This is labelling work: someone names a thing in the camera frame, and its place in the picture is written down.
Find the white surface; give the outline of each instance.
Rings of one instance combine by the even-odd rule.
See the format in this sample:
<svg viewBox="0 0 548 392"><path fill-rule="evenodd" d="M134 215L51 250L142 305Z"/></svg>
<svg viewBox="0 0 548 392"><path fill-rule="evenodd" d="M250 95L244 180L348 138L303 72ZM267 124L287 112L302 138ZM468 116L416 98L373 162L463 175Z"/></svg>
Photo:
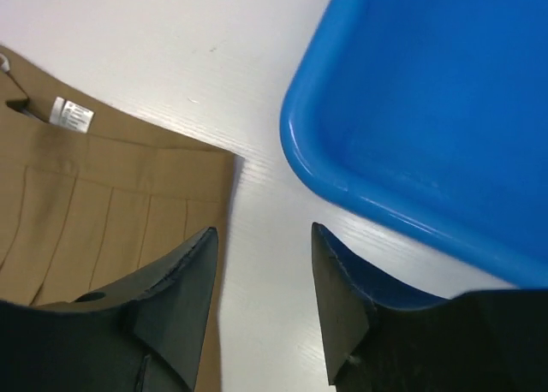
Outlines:
<svg viewBox="0 0 548 392"><path fill-rule="evenodd" d="M329 0L0 0L0 41L95 98L245 158L221 306L225 392L321 392L310 224L404 282L505 285L303 187L278 116Z"/></svg>

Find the blue plastic tray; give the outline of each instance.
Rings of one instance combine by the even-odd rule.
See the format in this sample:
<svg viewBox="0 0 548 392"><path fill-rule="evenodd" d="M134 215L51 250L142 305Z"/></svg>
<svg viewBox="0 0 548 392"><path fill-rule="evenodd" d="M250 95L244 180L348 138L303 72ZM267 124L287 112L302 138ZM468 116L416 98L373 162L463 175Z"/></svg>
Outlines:
<svg viewBox="0 0 548 392"><path fill-rule="evenodd" d="M548 0L331 0L286 96L315 193L548 286Z"/></svg>

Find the white tag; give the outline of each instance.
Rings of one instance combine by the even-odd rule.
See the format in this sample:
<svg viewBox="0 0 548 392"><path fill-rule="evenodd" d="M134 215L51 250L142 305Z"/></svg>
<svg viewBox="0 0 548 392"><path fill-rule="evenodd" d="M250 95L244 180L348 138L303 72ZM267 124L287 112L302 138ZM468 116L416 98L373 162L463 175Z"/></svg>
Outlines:
<svg viewBox="0 0 548 392"><path fill-rule="evenodd" d="M4 54L0 54L0 71L9 72L9 59Z"/></svg>
<svg viewBox="0 0 548 392"><path fill-rule="evenodd" d="M57 97L50 114L50 123L78 131L79 133L86 133L92 123L94 112L73 103L72 101L66 101Z"/></svg>

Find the fabric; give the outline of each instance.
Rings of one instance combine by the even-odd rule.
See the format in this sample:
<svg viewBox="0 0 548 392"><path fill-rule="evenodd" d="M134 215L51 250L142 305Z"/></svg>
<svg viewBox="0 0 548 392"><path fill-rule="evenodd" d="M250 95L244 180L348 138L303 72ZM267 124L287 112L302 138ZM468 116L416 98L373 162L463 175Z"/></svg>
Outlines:
<svg viewBox="0 0 548 392"><path fill-rule="evenodd" d="M114 110L7 48L0 54L10 66L0 71L0 298L75 300L215 226L219 262L196 390L220 390L233 154ZM48 123L57 97L94 111L87 134Z"/></svg>

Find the wood grain texture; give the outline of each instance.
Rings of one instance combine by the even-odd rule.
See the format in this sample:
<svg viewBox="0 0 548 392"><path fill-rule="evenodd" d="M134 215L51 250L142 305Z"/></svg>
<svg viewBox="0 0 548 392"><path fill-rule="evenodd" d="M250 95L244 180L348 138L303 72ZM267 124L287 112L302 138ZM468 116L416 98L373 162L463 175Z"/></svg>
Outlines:
<svg viewBox="0 0 548 392"><path fill-rule="evenodd" d="M329 0L0 0L0 41L83 92L244 158L221 306L225 392L322 392L310 225L451 296L507 284L308 191L278 138L283 95Z"/></svg>

